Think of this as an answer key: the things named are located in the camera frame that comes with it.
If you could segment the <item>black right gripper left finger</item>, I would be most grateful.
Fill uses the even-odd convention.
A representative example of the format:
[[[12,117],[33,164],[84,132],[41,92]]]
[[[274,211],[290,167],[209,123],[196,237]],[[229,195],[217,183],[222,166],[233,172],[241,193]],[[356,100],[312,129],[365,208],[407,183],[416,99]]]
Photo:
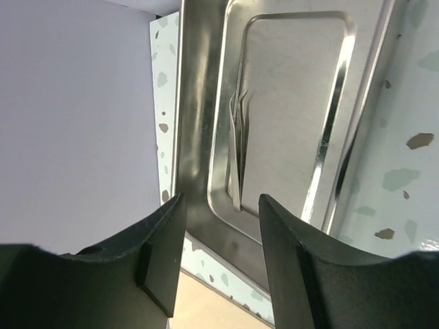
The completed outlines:
[[[187,208],[181,194],[77,254],[1,246],[2,328],[165,328]]]

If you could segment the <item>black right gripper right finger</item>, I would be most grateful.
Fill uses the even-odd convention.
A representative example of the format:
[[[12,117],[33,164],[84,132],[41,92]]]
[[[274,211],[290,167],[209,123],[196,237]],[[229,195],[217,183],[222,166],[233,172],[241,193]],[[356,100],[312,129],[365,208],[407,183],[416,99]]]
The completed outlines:
[[[437,328],[438,253],[385,258],[345,244],[259,198],[277,328]]]

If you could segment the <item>steel tweezers short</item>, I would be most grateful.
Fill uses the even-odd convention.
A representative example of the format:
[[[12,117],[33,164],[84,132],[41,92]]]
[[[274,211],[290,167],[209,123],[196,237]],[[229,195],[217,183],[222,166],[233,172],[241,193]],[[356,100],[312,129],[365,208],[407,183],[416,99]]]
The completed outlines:
[[[250,125],[250,117],[248,114],[249,103],[246,103],[244,101],[247,94],[248,89],[244,89],[239,96],[233,93],[233,96],[230,98],[228,103],[228,192],[233,204],[233,209],[237,212],[241,210],[241,199],[244,189],[244,174]]]

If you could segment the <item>stainless steel tray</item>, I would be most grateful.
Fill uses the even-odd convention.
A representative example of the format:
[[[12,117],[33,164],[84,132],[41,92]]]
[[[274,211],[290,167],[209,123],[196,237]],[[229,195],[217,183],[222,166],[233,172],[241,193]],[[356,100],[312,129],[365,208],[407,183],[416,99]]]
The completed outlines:
[[[268,292],[258,203],[330,234],[342,220],[406,1],[183,1],[171,187],[189,236]],[[248,89],[241,210],[228,103]]]

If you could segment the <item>beige cloth mat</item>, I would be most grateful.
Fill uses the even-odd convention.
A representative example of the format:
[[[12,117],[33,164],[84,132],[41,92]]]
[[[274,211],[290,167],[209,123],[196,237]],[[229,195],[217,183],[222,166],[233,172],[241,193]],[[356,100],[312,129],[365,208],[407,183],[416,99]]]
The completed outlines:
[[[273,328],[271,303],[234,275],[182,269],[170,328]]]

